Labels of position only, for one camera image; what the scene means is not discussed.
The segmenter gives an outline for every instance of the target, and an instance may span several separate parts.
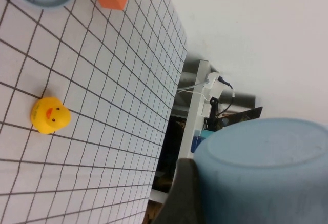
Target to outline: grid mat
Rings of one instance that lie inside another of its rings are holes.
[[[1,223],[141,223],[187,51],[170,0],[0,0]],[[70,124],[32,127],[56,96]]]

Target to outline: white cable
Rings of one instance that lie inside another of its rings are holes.
[[[209,102],[209,100],[207,100],[207,98],[205,97],[205,95],[204,95],[204,94],[202,94],[202,93],[200,93],[200,92],[193,92],[193,91],[186,91],[186,90],[181,90],[181,91],[178,91],[177,93],[180,93],[180,92],[191,92],[191,93],[197,93],[197,94],[201,94],[201,95],[204,97],[204,99],[205,99],[207,102]]]
[[[208,79],[206,79],[204,82],[201,82],[201,83],[198,83],[198,84],[194,84],[192,86],[188,86],[188,87],[179,87],[177,90],[180,91],[180,90],[188,90],[190,88],[194,88],[194,87],[197,87],[197,86],[200,86],[200,85],[204,85],[204,84],[208,84],[210,81]]]

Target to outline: white wall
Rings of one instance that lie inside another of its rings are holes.
[[[189,58],[255,94],[262,117],[328,123],[328,0],[172,1]]]

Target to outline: duck beak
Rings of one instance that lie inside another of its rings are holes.
[[[50,119],[51,112],[52,112],[52,108],[48,109],[47,112],[46,112],[46,117],[48,119]]]

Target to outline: rubber duck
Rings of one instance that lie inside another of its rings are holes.
[[[71,114],[58,98],[44,97],[33,106],[31,121],[40,133],[49,134],[67,126]]]

